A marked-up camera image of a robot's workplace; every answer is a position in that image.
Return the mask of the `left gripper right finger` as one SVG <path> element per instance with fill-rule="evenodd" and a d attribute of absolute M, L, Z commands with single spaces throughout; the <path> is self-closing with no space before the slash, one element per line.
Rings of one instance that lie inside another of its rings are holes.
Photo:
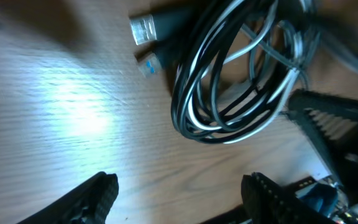
<path fill-rule="evenodd" d="M 243 176 L 241 196 L 253 223 L 335 224 L 259 172 Z"/>

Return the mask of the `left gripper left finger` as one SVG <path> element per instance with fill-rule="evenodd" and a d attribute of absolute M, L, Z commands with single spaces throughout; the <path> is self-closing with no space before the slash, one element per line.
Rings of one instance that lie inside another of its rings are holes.
<path fill-rule="evenodd" d="M 117 175 L 98 172 L 18 224 L 105 224 L 118 193 Z"/>

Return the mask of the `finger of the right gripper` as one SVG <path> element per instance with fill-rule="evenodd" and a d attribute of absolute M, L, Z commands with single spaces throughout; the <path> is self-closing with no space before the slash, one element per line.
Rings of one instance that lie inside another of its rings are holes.
<path fill-rule="evenodd" d="M 358 202 L 358 100 L 297 90 L 288 100 L 288 118 L 350 201 Z"/>

